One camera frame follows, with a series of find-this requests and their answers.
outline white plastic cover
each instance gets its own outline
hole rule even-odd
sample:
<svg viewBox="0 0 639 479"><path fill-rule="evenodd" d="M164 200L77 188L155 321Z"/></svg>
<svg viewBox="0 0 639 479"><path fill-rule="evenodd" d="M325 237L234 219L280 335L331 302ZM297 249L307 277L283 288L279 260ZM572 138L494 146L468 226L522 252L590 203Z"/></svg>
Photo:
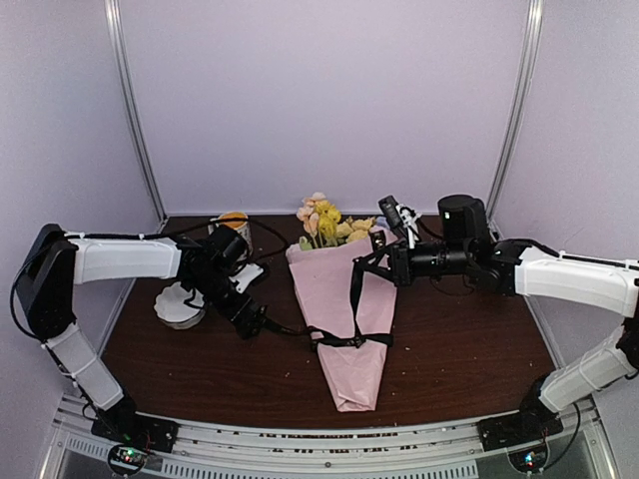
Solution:
<svg viewBox="0 0 639 479"><path fill-rule="evenodd" d="M73 282L175 277L182 253L170 239L70 239L79 249Z"/></svg>
<svg viewBox="0 0 639 479"><path fill-rule="evenodd" d="M616 347L622 334L620 326L582 357L550 374L541 387L541 402L551 411L559 412L620 377L634 374L636 369Z"/></svg>
<svg viewBox="0 0 639 479"><path fill-rule="evenodd" d="M46 345L100 409L107 410L124 397L120 384L77 324L70 324Z"/></svg>
<svg viewBox="0 0 639 479"><path fill-rule="evenodd" d="M554 257L527 248L515 267L515 291L525 296L550 296L603 307L632 317L637 306L639 271ZM637 265L635 260L621 263Z"/></svg>

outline flower bouquet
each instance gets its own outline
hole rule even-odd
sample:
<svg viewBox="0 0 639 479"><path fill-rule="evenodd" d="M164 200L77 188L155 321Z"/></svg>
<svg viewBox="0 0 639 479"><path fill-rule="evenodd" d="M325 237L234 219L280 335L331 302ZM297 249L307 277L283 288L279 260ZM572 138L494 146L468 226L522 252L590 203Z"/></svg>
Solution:
<svg viewBox="0 0 639 479"><path fill-rule="evenodd" d="M298 220L309 234L300 238L300 249L340 246L348 242L363 240L375 226L375 218L354 220L348 217L341 222L341 211L331 204L324 193L314 193L303 199L304 206L298 210Z"/></svg>
<svg viewBox="0 0 639 479"><path fill-rule="evenodd" d="M298 210L309 238L302 237L287 251L296 295L308 326L338 337L354 335L354 323L362 334L390 333L396 289L391 282L366 274L353 318L349 292L352 261L372 252L368 232L383 231L386 242L396 237L374 226L373 219L341 220L341 212L321 193L304 199ZM319 339L317 333L312 337ZM340 412L370 411L377 403L387 346L372 340L359 347L318 344L319 363Z"/></svg>

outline white wall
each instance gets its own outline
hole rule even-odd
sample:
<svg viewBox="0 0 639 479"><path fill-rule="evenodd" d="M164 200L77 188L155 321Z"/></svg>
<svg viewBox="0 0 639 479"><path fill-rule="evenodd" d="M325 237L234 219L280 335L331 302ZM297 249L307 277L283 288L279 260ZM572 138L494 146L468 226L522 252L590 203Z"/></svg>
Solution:
<svg viewBox="0 0 639 479"><path fill-rule="evenodd" d="M639 254L639 3L546 2L537 67L496 221L571 252ZM566 361L621 318L541 300ZM623 477L637 477L639 380L597 396Z"/></svg>
<svg viewBox="0 0 639 479"><path fill-rule="evenodd" d="M63 381L10 320L14 273L44 223L147 232L157 222L126 127L104 2L2 2L0 46L0 476L23 479L34 476ZM76 291L94 343L123 285Z"/></svg>
<svg viewBox="0 0 639 479"><path fill-rule="evenodd" d="M122 2L169 213L291 212L324 191L375 211L485 198L525 0Z"/></svg>

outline brown wooden surface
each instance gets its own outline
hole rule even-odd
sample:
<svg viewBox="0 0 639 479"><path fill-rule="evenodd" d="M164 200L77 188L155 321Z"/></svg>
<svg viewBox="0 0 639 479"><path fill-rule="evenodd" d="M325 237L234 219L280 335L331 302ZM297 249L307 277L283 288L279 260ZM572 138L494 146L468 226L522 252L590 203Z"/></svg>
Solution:
<svg viewBox="0 0 639 479"><path fill-rule="evenodd" d="M261 219L290 240L302 232L295 217ZM168 230L194 221L173 219ZM436 227L436 219L429 222ZM276 239L252 230L257 254L278 247ZM273 319L302 326L284 256L268 263L271 277L251 294L269 305ZM153 310L156 295L170 283L137 281L104 356L148 413L264 427L428 423L515 409L530 383L552 368L522 298L448 296L422 278L398 292L395 346L387 355L376 411L338 413L306 338L263 331L242 341L214 312L192 329L170 329ZM446 278L440 287L461 291L460 279Z"/></svg>

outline black cable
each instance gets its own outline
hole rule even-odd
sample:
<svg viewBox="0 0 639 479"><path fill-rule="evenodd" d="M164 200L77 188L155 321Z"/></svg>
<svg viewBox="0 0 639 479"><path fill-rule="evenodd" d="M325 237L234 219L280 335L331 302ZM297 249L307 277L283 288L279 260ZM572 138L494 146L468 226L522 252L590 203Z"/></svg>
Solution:
<svg viewBox="0 0 639 479"><path fill-rule="evenodd" d="M516 242L519 242L520 244L523 244L523 245L535 246L535 247L541 249L546 254L550 254L551 256L554 256L554 257L559 257L559 252L558 251L555 251L552 247L546 246L545 244L542 244L541 242L539 242L539 241L537 241L535 239L513 238L513 239L510 239L510 241L516 241Z"/></svg>
<svg viewBox="0 0 639 479"><path fill-rule="evenodd" d="M77 239L84 238L87 240L161 240L164 238L171 238L178 235L184 235L186 233L194 232L195 230L200 230L210 225L233 223L233 222L237 222L238 220L239 220L238 218L212 219L212 220L207 220L206 222L201 222L195 225L191 225L190 227L183 228L181 230L175 230L173 232L162 232L162 233L157 233L152 235L121 235L121 234L88 233L85 235L73 235L72 237L66 237L66 238L67 239L68 238L77 238ZM270 234L277 237L287 247L291 245L289 241L280 232L262 223L259 220L247 217L247 218L241 218L241 221L256 225L257 227L260 227L263 230L266 230Z"/></svg>
<svg viewBox="0 0 639 479"><path fill-rule="evenodd" d="M471 287L467 284L466 282L466 277L465 275L462 277L462 281L463 281L463 285L466 287L467 291L466 292L461 292L461 293L457 293L457 292L449 292L446 291L444 289L441 289L437 283L438 281L435 281L433 276L430 276L428 278L428 280L430 281L430 284L432 285L432 287L434 287L438 292L445 294L446 296L455 296L455 297L460 297L460 296L470 296L471 294L473 294L475 292L475 288Z"/></svg>
<svg viewBox="0 0 639 479"><path fill-rule="evenodd" d="M436 233L436 232L434 232L429 227L427 227L426 224L421 220L421 218L417 219L417 224L419 225L420 228L422 228L425 232L427 232L433 238L435 238L437 240L443 240L443 236L438 234L438 233Z"/></svg>
<svg viewBox="0 0 639 479"><path fill-rule="evenodd" d="M307 327L305 327L304 329L292 329L291 327L287 327L273 321L266 315L264 316L264 318L266 320L265 328L268 329L270 332L274 332L277 334L286 334L288 336L305 336L310 333Z"/></svg>
<svg viewBox="0 0 639 479"><path fill-rule="evenodd" d="M217 224L224 224L224 223L231 223L231 222L236 222L238 219L237 218L222 218L222 219L216 219L216 220L208 220L207 222L202 222L202 223L198 223L195 225L192 225L190 227L184 228L182 230L177 230L174 232L166 232L166 233L160 233L157 235L149 235L147 237L145 237L146 240L159 240L162 238L171 238L171 237L175 237L177 235L184 235L186 233L190 233L190 232L194 232L195 230L200 230L202 228L206 228L210 225L217 225ZM266 232L270 233L271 235L273 235L274 237L276 237L278 240L280 240L282 242L282 247L276 249L275 251L271 251L271 252L266 252L264 254L260 254L258 257L256 257L255 259L253 259L254 262L266 259L268 257L271 256L275 256L276 254L280 254L281 252L286 251L289 246L291 246L291 243L289 242L288 239L286 239L284 237L284 235L282 235L280 232L278 232L276 229L270 227L269 225L266 225L265 223L256 220L254 218L242 218L242 221L246 221L249 224L253 224L259 228L262 228L263 230L265 230Z"/></svg>
<svg viewBox="0 0 639 479"><path fill-rule="evenodd" d="M473 238L466 238L463 241L463 253L466 256L466 260L468 261L468 264L470 264L475 270L481 271L481 266L479 264L477 264L477 261L475 261L475 257L473 254L471 254L470 252L470 245L472 243L476 243L475 239Z"/></svg>
<svg viewBox="0 0 639 479"><path fill-rule="evenodd" d="M412 231L412 233L415 235L415 239L416 239L417 241L421 241L421 238L419 237L419 232L418 232L415 228L413 228L413 227L409 227L409 229L410 229L410 230Z"/></svg>
<svg viewBox="0 0 639 479"><path fill-rule="evenodd" d="M91 403L87 402L84 406L82 406L82 417L84 417L85 419L89 419L90 421L94 421L95 418L93 417L89 417L87 416L86 412L87 412L87 408L91 407Z"/></svg>
<svg viewBox="0 0 639 479"><path fill-rule="evenodd" d="M195 298L196 298L196 296L197 296L197 295L198 295L198 291L197 291L195 288L193 288L193 289L191 290L191 297L187 297L184 301L182 301L183 305L184 305L184 306L188 306L188 307L190 307L190 308L192 308L192 309L196 309L196 310L198 310L198 311L201 311L202 309L204 309L204 308L205 308L205 306L204 306L204 305L202 305L202 306L195 306L195 305L193 304L193 301L195 300Z"/></svg>
<svg viewBox="0 0 639 479"><path fill-rule="evenodd" d="M109 431L114 436L121 437L125 441L130 441L131 438L127 434L118 432L117 428L111 423L111 421L109 419L107 419L101 413L100 408L98 406L96 406L96 403L93 401L93 399L91 399L91 396L89 396L87 391L80 384L77 384L77 387L78 387L78 389L80 389L80 394L82 395L82 397L84 397L87 400L87 403L82 407L82 415L85 417L85 419L89 419L90 421L95 421L96 419L98 419L107 429L109 429ZM93 409L93 412L96 415L95 419L91 419L90 417L87 417L85 415L87 407L90 407L91 409Z"/></svg>
<svg viewBox="0 0 639 479"><path fill-rule="evenodd" d="M628 266L626 266L626 264L623 262L609 261L608 259L597 259L596 257L586 257L586 256L574 256L571 254L565 254L563 258L571 259L573 261L592 262L593 264L604 264L606 266L623 267L623 268L628 267L628 269L639 271L639 266L633 266L632 264L628 264Z"/></svg>
<svg viewBox="0 0 639 479"><path fill-rule="evenodd" d="M251 261L252 261L252 255L248 256L246 259L242 259L240 261L237 261L235 263L234 269L231 271L230 276L236 276L236 275L240 274L244 270L244 268L249 265L249 263Z"/></svg>
<svg viewBox="0 0 639 479"><path fill-rule="evenodd" d="M554 467L561 459L563 459L563 457L566 455L566 453L570 449L570 446L572 446L572 444L575 442L575 439L577 439L577 434L579 434L579 428L581 427L581 411L579 410L579 406L577 405L577 403L573 403L572 405L574 406L575 411L577 411L577 425L575 426L575 432L572 433L572 437L570 438L568 445L566 445L564 450L561 451L561 454L559 454L557 458L554 461L552 461L550 464L543 467L544 472L550 469L551 467Z"/></svg>

